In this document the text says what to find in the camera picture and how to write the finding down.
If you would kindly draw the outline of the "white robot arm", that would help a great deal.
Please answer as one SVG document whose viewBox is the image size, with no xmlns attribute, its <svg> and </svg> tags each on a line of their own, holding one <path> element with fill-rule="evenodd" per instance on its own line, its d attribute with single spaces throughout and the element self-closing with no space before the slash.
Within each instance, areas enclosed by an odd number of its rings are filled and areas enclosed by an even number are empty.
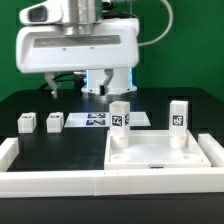
<svg viewBox="0 0 224 224">
<path fill-rule="evenodd" d="M 136 92 L 132 69 L 139 61 L 136 18 L 103 17 L 102 0 L 45 0 L 23 9 L 16 38 L 16 65 L 43 73 L 54 97 L 56 72 L 84 72 L 81 93 L 102 101 Z"/>
</svg>

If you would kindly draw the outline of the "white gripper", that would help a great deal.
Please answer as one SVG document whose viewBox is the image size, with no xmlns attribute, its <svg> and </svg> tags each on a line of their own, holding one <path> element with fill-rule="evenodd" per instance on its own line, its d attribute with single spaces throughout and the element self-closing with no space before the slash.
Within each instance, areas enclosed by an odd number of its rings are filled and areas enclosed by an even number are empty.
<svg viewBox="0 0 224 224">
<path fill-rule="evenodd" d="M 88 36 L 64 36 L 60 26 L 22 28 L 16 39 L 16 65 L 22 73 L 45 73 L 54 99 L 62 96 L 53 72 L 105 69 L 100 94 L 106 95 L 113 68 L 139 61 L 139 20 L 106 19 Z"/>
</svg>

